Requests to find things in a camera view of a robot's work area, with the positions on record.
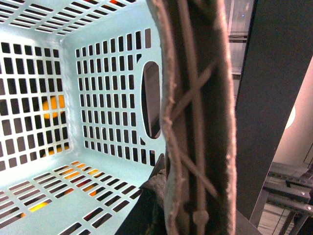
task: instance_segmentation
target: ceiling light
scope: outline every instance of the ceiling light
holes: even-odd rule
[[[292,108],[292,111],[290,113],[290,116],[289,116],[289,119],[287,121],[287,125],[286,125],[285,129],[287,129],[288,127],[291,126],[291,124],[293,123],[294,119],[295,119],[295,107]]]

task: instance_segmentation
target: laundry basket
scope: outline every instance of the laundry basket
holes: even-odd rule
[[[114,234],[165,140],[144,0],[0,0],[0,234]]]

